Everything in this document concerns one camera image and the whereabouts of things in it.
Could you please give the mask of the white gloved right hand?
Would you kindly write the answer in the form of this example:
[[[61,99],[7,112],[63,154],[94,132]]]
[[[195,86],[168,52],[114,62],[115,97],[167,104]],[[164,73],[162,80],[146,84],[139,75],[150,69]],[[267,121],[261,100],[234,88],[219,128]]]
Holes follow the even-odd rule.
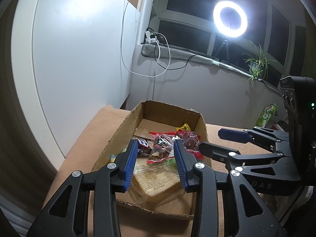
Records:
[[[297,201],[297,207],[301,207],[304,204],[306,204],[312,197],[313,193],[314,193],[314,186],[306,186],[302,193],[300,194],[300,197]]]

